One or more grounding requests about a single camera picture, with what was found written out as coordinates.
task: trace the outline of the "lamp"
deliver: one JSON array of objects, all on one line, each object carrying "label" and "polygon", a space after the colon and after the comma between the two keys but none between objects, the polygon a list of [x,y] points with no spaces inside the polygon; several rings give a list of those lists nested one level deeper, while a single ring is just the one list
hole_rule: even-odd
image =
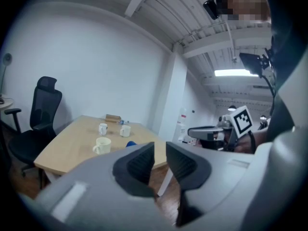
[{"label": "lamp", "polygon": [[[11,54],[6,53],[2,59],[2,63],[4,65],[4,71],[2,75],[2,81],[1,81],[1,88],[0,88],[0,97],[2,96],[2,86],[3,86],[3,80],[4,80],[4,75],[5,75],[5,70],[6,67],[9,66],[12,63],[13,57]],[[0,104],[4,104],[4,99],[0,98]]]},{"label": "lamp", "polygon": [[234,105],[231,105],[229,108],[228,108],[229,111],[235,111],[236,110],[236,107]]}]

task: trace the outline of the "ceiling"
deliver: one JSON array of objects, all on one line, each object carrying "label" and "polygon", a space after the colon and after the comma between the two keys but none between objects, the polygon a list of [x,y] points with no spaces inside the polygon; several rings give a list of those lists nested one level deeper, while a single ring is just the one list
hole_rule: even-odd
[{"label": "ceiling", "polygon": [[270,47],[270,25],[229,21],[237,63],[232,61],[232,44],[227,26],[219,18],[212,20],[202,4],[206,0],[141,0],[129,14],[135,0],[76,0],[109,10],[141,26],[169,49],[175,43],[184,48],[189,70],[213,97],[216,105],[247,104],[260,114],[269,113],[272,98],[263,88],[266,82],[255,77],[217,79],[214,70],[243,68],[240,52],[264,54]]}]

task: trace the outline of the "white mug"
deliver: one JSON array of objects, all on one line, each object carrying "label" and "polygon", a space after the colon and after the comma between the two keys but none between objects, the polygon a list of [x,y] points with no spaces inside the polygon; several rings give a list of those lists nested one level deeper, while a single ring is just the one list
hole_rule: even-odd
[{"label": "white mug", "polygon": [[108,129],[108,125],[106,123],[100,123],[98,125],[98,132],[100,135],[106,135]]},{"label": "white mug", "polygon": [[109,138],[101,137],[96,139],[96,145],[93,151],[97,154],[109,153],[111,148],[111,140]]},{"label": "white mug", "polygon": [[130,135],[130,126],[123,125],[120,130],[120,135],[122,137],[128,137]]}]

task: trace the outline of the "desk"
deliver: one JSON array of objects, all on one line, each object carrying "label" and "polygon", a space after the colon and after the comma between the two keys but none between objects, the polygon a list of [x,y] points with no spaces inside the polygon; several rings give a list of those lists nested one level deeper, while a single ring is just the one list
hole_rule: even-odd
[{"label": "desk", "polygon": [[81,162],[97,156],[92,148],[96,139],[101,137],[98,132],[100,123],[108,124],[107,134],[104,137],[111,139],[111,152],[124,149],[129,141],[137,144],[153,141],[155,142],[154,167],[166,164],[166,143],[141,124],[129,123],[130,136],[124,138],[119,134],[122,125],[82,115],[46,146],[35,159],[35,166],[53,174],[63,175]]},{"label": "desk", "polygon": [[[5,98],[4,104],[0,104],[0,111],[9,108],[13,104],[13,102],[14,102],[13,99]],[[4,155],[8,159],[8,162],[9,162],[8,168],[9,168],[10,165],[11,165],[11,158],[9,156],[8,149],[6,148],[6,145],[5,145],[5,140],[4,140],[4,137],[3,137],[2,125],[1,124],[0,124],[0,143],[1,143]]]}]

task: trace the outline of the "wooden floor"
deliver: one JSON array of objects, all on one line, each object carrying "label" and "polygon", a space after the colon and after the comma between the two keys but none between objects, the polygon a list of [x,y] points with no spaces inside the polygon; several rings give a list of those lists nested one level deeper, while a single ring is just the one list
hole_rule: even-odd
[{"label": "wooden floor", "polygon": [[[6,128],[2,127],[3,135],[6,140],[6,143],[13,138],[13,134],[10,133]],[[24,166],[22,162],[16,159],[11,155],[12,158],[12,167],[10,169],[10,179],[12,185],[16,189],[17,192],[23,193],[30,198],[35,198],[39,193],[39,174],[38,170],[30,169],[26,172],[25,178],[23,178],[20,174],[20,168]],[[168,166],[162,166],[160,168],[156,168],[152,170],[151,178],[150,178],[150,187],[152,187],[155,192],[158,192],[161,183],[164,180],[164,177],[167,173]],[[162,211],[162,214],[170,220],[171,224],[174,224],[178,215],[178,203],[180,198],[180,188],[179,184],[173,177],[167,190],[164,195],[157,198],[156,204]]]}]

